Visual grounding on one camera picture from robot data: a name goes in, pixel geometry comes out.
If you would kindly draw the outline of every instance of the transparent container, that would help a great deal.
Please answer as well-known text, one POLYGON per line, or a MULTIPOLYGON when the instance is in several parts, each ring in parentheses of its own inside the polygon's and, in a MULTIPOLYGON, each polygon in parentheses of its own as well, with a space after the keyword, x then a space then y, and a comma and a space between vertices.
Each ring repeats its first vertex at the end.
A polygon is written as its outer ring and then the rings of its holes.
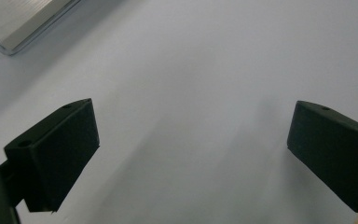
POLYGON ((0 0, 0 51, 13 55, 80 0, 0 0))

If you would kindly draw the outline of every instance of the screw hole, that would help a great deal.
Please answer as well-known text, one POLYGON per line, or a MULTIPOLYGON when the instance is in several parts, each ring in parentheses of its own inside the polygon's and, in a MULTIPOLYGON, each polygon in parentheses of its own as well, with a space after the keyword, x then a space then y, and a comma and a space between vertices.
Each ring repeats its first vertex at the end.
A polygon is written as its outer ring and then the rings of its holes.
POLYGON ((30 140, 22 141, 19 143, 19 147, 28 147, 31 145, 31 143, 32 143, 32 141, 30 141, 30 140))

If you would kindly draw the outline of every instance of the white table surface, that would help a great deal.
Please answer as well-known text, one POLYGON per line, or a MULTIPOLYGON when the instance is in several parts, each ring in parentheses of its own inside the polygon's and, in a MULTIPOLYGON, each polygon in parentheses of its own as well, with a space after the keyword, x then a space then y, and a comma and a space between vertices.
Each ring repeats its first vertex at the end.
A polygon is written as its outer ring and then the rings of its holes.
POLYGON ((353 223, 286 149, 297 100, 358 120, 358 1, 84 0, 0 54, 3 147, 91 97, 101 147, 23 224, 353 223))

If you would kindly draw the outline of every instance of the black rubber pad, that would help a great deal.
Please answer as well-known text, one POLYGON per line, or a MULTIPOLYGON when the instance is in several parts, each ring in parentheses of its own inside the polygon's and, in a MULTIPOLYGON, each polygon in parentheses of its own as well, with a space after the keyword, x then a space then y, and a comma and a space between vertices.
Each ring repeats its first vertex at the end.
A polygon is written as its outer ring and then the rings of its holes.
POLYGON ((358 212, 358 122, 328 107, 299 101, 287 146, 358 212))
POLYGON ((5 147, 30 212, 57 211, 99 147, 91 99, 65 105, 5 147))

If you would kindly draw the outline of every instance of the white surface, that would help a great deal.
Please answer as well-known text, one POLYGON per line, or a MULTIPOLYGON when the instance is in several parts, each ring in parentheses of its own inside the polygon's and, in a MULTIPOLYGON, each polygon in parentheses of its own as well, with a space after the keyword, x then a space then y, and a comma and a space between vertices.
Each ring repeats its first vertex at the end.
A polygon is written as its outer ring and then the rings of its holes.
POLYGON ((3 146, 91 97, 101 147, 27 223, 353 223, 286 149, 296 100, 358 120, 358 1, 85 1, 0 54, 3 146))

